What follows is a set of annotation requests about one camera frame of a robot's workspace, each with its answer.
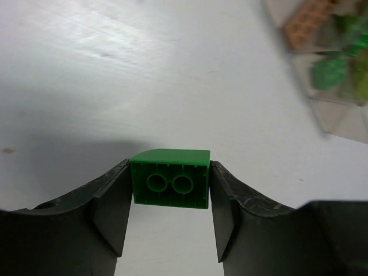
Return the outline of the small lime lego brick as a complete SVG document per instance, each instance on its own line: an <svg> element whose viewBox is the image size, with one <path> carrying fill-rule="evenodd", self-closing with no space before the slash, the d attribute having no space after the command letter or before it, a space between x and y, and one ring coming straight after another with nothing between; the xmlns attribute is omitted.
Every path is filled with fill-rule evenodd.
<svg viewBox="0 0 368 276"><path fill-rule="evenodd" d="M352 81L358 97L367 101L367 54L356 57L352 65Z"/></svg>

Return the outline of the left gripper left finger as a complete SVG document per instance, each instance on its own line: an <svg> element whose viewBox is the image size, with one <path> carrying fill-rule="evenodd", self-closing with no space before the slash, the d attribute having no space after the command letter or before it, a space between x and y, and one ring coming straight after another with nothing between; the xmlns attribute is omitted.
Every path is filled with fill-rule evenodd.
<svg viewBox="0 0 368 276"><path fill-rule="evenodd" d="M128 160L33 209L1 211L2 275L113 275L132 200Z"/></svg>

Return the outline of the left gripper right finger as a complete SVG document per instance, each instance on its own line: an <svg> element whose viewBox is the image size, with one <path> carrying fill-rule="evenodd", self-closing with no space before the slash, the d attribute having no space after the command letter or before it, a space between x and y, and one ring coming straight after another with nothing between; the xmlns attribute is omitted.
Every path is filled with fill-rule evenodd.
<svg viewBox="0 0 368 276"><path fill-rule="evenodd" d="M293 209L210 164L217 257L225 275L366 275L367 202Z"/></svg>

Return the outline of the green two-by-three lego brick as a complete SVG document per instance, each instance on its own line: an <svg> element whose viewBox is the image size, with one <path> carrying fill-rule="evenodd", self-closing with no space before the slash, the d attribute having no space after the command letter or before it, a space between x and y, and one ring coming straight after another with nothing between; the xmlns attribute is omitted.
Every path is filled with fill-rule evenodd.
<svg viewBox="0 0 368 276"><path fill-rule="evenodd" d="M314 62L310 69L312 87L316 90L332 90L345 79L347 58L329 56Z"/></svg>

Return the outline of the green lego plate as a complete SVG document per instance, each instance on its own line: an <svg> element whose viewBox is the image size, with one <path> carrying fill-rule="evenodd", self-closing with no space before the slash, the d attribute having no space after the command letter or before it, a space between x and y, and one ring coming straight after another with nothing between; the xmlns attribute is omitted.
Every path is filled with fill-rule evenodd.
<svg viewBox="0 0 368 276"><path fill-rule="evenodd" d="M340 36L339 44L348 56L367 48L367 17L358 14L333 14Z"/></svg>

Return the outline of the orange lego brick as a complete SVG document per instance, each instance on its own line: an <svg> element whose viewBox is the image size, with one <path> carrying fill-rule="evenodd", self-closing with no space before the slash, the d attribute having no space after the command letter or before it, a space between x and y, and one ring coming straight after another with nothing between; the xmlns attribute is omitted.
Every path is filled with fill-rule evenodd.
<svg viewBox="0 0 368 276"><path fill-rule="evenodd" d="M331 1L304 1L282 27L291 50L301 50L333 8Z"/></svg>

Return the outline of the green curved lego brick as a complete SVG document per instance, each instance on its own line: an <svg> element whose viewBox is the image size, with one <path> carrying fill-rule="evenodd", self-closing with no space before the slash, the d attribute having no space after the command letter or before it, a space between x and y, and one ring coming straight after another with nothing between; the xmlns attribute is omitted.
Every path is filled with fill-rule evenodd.
<svg viewBox="0 0 368 276"><path fill-rule="evenodd" d="M207 209L210 151L152 149L129 160L136 204Z"/></svg>

